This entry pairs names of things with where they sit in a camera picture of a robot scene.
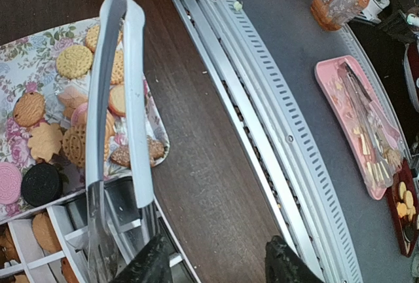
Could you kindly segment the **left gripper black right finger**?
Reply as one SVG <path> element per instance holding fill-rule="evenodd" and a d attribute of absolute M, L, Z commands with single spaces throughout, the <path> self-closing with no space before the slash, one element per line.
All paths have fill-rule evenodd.
<path fill-rule="evenodd" d="M 265 246 L 265 277 L 268 283 L 321 283 L 279 235 Z"/>

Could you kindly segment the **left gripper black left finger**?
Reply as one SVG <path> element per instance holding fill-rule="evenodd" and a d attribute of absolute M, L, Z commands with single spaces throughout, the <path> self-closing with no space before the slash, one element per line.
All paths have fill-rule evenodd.
<path fill-rule="evenodd" d="M 173 282 L 169 242 L 162 234 L 154 236 L 111 283 Z"/>

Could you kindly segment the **silver serving tongs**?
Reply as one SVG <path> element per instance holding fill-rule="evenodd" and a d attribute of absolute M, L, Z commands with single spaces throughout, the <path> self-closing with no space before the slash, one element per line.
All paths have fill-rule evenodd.
<path fill-rule="evenodd" d="M 158 231 L 155 193 L 147 142 L 143 74 L 145 13 L 133 0 L 104 0 L 88 92 L 85 178 L 88 221 L 88 280 L 110 282 L 117 275 L 117 243 L 105 213 L 104 163 L 110 122 L 111 77 L 116 53 L 123 57 L 122 102 L 125 114 L 116 125 L 129 148 L 131 178 L 143 242 Z"/>

